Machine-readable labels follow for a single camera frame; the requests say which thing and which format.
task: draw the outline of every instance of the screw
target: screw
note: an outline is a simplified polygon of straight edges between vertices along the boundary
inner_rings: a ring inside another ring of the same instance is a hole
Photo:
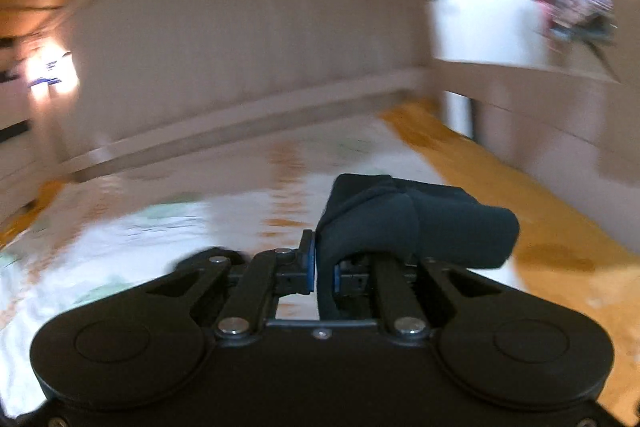
[[[218,323],[218,329],[228,335],[242,335],[249,331],[249,322],[242,317],[227,317]]]
[[[394,328],[401,335],[417,335],[422,333],[426,327],[427,324],[425,324],[424,320],[416,317],[400,317],[394,322]]]
[[[332,331],[326,328],[316,328],[311,332],[311,335],[319,341],[326,341],[331,338]]]

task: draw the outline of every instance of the bed sheet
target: bed sheet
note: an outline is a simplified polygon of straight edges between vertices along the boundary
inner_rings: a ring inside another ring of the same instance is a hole
[[[342,172],[441,177],[381,120],[317,124],[66,186],[0,254],[0,398],[15,417],[44,400],[31,339],[74,306],[159,277],[190,255],[296,247]],[[511,266],[479,271],[523,288]],[[316,319],[315,296],[281,299],[278,318]]]

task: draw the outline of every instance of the white bed sheet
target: white bed sheet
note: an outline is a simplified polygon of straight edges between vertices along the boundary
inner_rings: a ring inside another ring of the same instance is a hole
[[[315,227],[342,172],[442,183],[383,122],[359,117],[69,185],[0,258],[0,306],[15,307],[0,331],[6,413],[15,417],[44,400],[28,356],[44,322],[163,275],[176,261],[209,247],[247,255],[296,247],[302,230]],[[45,252],[49,260],[38,265]],[[40,275],[30,282],[34,266]],[[479,272],[522,288],[511,263]],[[281,299],[277,316],[318,318],[315,296]]]

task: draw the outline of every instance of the silver screw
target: silver screw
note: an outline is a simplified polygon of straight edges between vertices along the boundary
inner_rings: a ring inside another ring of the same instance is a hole
[[[326,341],[331,338],[332,333],[332,330],[327,328],[316,328],[311,332],[311,335],[319,341]]]
[[[394,322],[394,328],[401,335],[417,335],[427,327],[424,320],[416,317],[400,317]]]
[[[69,424],[62,418],[52,418],[47,423],[47,427],[69,427]]]
[[[242,335],[249,331],[249,322],[242,317],[227,317],[218,323],[218,329],[228,335]]]

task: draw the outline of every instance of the folded black fabric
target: folded black fabric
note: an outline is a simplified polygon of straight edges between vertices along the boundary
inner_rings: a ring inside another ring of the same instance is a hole
[[[497,268],[520,226],[506,208],[481,204],[462,188],[342,174],[316,230],[318,308],[338,319],[334,266],[357,253],[390,253],[407,263],[430,257],[467,268]]]

